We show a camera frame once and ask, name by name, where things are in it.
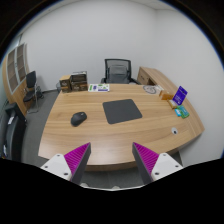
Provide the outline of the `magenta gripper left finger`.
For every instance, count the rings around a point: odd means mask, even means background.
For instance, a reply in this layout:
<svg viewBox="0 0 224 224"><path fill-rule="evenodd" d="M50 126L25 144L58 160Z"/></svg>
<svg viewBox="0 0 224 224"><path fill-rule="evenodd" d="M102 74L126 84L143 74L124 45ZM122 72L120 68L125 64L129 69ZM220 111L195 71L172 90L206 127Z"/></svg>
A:
<svg viewBox="0 0 224 224"><path fill-rule="evenodd" d="M86 143L65 155L54 155L41 168L79 185L90 154L91 143Z"/></svg>

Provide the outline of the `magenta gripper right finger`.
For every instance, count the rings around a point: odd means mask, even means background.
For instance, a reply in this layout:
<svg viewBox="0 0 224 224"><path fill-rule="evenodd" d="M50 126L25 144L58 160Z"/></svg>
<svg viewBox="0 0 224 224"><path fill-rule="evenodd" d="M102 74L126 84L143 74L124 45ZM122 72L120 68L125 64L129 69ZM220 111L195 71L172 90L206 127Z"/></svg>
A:
<svg viewBox="0 0 224 224"><path fill-rule="evenodd" d="M144 184L152 183L182 169L169 154L158 154L136 142L132 144L132 153Z"/></svg>

